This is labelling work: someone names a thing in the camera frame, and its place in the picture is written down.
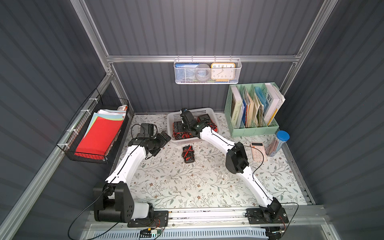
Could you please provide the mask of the orange multimeter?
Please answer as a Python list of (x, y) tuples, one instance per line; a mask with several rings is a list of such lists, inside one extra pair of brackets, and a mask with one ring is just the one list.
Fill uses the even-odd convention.
[(173, 123), (173, 138), (175, 140), (181, 140), (183, 138), (183, 123), (181, 121)]

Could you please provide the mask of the red multimeter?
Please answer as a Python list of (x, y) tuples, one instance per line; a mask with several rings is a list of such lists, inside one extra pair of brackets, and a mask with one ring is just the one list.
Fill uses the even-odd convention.
[(198, 116), (198, 122), (201, 122), (201, 121), (203, 121), (205, 124), (210, 126), (213, 131), (215, 131), (215, 132), (218, 131), (217, 125), (212, 121), (212, 119), (210, 118), (210, 116), (208, 114)]

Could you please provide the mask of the small black multimeter back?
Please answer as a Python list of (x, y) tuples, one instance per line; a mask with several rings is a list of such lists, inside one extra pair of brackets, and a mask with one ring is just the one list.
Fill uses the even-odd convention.
[(188, 145), (183, 147), (182, 157), (184, 159), (185, 164), (191, 164), (195, 162), (195, 154), (193, 146)]

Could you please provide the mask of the small black multimeter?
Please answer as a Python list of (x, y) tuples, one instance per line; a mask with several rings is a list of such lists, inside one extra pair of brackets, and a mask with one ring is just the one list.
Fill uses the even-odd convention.
[(193, 130), (188, 130), (188, 131), (182, 132), (182, 139), (195, 138), (196, 136), (197, 136), (197, 134)]
[(195, 154), (193, 146), (188, 145), (183, 147), (182, 157), (184, 159), (185, 164), (191, 164), (195, 162)]

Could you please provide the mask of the small black multimeter front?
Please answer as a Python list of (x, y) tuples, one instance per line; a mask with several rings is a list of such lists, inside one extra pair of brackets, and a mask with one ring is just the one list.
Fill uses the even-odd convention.
[(196, 136), (197, 136), (197, 134), (193, 130), (188, 130), (188, 131), (182, 132), (182, 139), (195, 138)]

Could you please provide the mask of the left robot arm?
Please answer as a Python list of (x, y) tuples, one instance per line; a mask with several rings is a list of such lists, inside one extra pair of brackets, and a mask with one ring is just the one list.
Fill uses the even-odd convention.
[(135, 202), (129, 189), (141, 162), (156, 156), (171, 140), (165, 131), (154, 134), (155, 127), (154, 124), (142, 124), (115, 170), (94, 187), (96, 201), (93, 210), (97, 222), (129, 223), (131, 220), (155, 218), (153, 205)]

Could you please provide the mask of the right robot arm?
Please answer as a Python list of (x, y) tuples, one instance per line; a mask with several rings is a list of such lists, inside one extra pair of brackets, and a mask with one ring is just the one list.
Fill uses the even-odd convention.
[(261, 218), (267, 223), (282, 220), (283, 218), (279, 214), (283, 207), (279, 200), (273, 197), (255, 177), (248, 162), (245, 146), (241, 142), (235, 143), (224, 138), (203, 121), (198, 122), (186, 108), (181, 109), (180, 116), (183, 129), (187, 133), (208, 142), (226, 155), (225, 166), (227, 170), (240, 178), (251, 190), (259, 204)]

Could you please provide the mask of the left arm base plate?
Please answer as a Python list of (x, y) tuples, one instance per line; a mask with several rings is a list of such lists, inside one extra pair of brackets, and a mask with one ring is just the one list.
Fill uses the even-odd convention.
[(149, 218), (133, 219), (127, 223), (128, 228), (164, 228), (168, 226), (169, 211), (154, 211)]

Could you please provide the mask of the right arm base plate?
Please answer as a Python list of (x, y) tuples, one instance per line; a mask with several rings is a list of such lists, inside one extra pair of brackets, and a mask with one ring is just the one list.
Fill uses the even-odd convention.
[(281, 208), (276, 213), (274, 220), (266, 220), (264, 214), (260, 208), (248, 208), (246, 209), (245, 217), (248, 219), (250, 225), (256, 224), (288, 224), (289, 218), (284, 208)]

